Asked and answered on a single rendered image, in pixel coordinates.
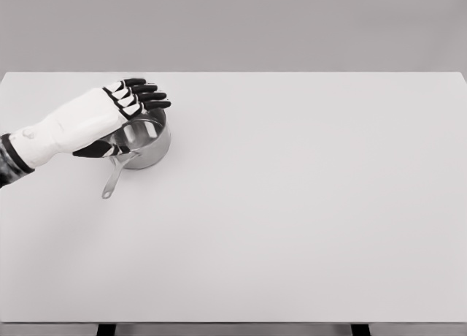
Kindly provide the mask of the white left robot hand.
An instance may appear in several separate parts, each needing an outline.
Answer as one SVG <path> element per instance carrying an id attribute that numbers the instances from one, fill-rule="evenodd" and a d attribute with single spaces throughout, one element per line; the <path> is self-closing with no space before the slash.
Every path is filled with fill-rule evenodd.
<path id="1" fill-rule="evenodd" d="M 48 115 L 51 153 L 103 158 L 130 153 L 105 138 L 146 112 L 171 106 L 167 94 L 144 78 L 127 78 L 93 88 Z"/>

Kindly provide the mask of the silver pot with long handle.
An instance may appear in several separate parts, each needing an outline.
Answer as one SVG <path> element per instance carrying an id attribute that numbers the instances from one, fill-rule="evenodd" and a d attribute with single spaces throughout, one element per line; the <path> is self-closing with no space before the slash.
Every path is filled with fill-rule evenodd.
<path id="1" fill-rule="evenodd" d="M 155 109 L 139 115 L 122 128 L 106 136 L 104 141 L 117 146 L 126 146 L 130 153 L 110 156 L 114 169 L 101 197 L 108 199 L 113 194 L 120 174 L 124 169 L 145 169 L 157 164 L 169 151 L 171 133 L 163 109 Z"/>

